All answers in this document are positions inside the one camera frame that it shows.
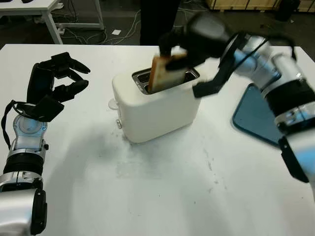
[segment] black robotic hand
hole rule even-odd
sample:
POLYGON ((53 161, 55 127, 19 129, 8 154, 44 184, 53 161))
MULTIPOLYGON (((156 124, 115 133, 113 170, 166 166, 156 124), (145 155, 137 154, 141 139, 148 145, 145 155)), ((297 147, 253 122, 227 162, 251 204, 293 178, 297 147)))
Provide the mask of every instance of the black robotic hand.
POLYGON ((185 58, 171 61, 167 70, 193 68, 207 58, 220 58, 231 37, 226 25, 211 13, 203 12, 193 16, 180 29, 174 29, 159 40, 161 56, 171 55, 172 47, 179 45, 187 50, 185 58))
POLYGON ((50 122, 63 110, 62 102, 73 99, 89 84, 73 70, 85 74, 90 72, 84 64, 72 59, 67 52, 52 56, 51 60, 36 63, 32 69, 27 93, 27 103, 35 106, 18 103, 17 109, 38 121, 50 122), (61 79, 66 76, 74 82, 69 86, 57 86, 53 90, 55 77, 61 79))

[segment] black pants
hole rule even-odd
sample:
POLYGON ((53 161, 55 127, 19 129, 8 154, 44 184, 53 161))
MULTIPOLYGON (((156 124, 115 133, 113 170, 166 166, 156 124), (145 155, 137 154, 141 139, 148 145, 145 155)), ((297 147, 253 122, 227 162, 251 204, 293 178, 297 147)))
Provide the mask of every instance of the black pants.
POLYGON ((140 45, 157 45, 173 28, 181 0, 141 0, 140 45))

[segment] wooden crate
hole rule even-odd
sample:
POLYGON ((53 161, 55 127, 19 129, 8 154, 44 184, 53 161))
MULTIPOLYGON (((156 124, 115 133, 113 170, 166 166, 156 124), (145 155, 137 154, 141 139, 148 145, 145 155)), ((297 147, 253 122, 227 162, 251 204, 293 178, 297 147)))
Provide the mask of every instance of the wooden crate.
POLYGON ((248 0, 206 0, 210 9, 245 10, 248 0))
POLYGON ((277 0, 250 0, 246 10, 272 10, 277 0))
MULTIPOLYGON (((272 10, 273 7, 275 7, 274 9, 278 8, 280 1, 281 0, 206 0, 209 8, 214 10, 272 10)), ((315 12, 315 3, 313 2, 314 0, 301 0, 299 11, 315 12)))
POLYGON ((301 12, 315 12, 315 3, 313 3, 313 0, 302 0, 299 5, 299 11, 301 12))

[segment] desk leg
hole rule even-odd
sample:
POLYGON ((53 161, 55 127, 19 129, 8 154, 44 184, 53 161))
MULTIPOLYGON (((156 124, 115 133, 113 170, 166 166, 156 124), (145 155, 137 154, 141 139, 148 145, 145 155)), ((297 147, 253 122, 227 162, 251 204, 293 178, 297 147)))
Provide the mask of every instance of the desk leg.
POLYGON ((103 18, 102 18, 102 10, 101 10, 100 5, 99 5, 99 0, 95 0, 95 8, 96 8, 97 14, 98 14, 99 28, 101 30, 103 30, 104 24, 103 24, 103 18))
POLYGON ((43 11, 42 13, 43 18, 46 22, 47 28, 51 34, 51 37, 53 38, 53 41, 55 44, 63 44, 63 41, 60 38, 60 35, 58 33, 58 30, 56 28, 54 19, 49 11, 43 11))

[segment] table surface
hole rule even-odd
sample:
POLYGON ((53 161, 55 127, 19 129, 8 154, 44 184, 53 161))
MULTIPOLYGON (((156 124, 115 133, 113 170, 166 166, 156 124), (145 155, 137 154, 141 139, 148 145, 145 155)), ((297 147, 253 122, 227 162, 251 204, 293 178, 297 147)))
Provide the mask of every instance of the table surface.
MULTIPOLYGON (((286 47, 274 47, 287 52, 286 47)), ((0 111, 25 101, 32 66, 70 55, 91 69, 88 88, 65 103, 45 134, 48 218, 44 236, 314 236, 308 184, 293 179, 280 150, 231 124, 250 80, 233 75, 218 95, 203 98, 192 125, 131 144, 115 125, 112 78, 151 66, 157 47, 5 45, 0 51, 0 111)), ((315 87, 314 62, 296 48, 315 87)), ((218 60, 197 67, 212 78, 218 60)), ((70 79, 58 80, 70 83, 70 79)), ((8 116, 7 131, 11 139, 8 116)), ((0 169, 7 146, 0 142, 0 169)))
POLYGON ((59 0, 33 0, 29 3, 22 3, 22 0, 0 2, 0 11, 31 11, 50 9, 59 0))

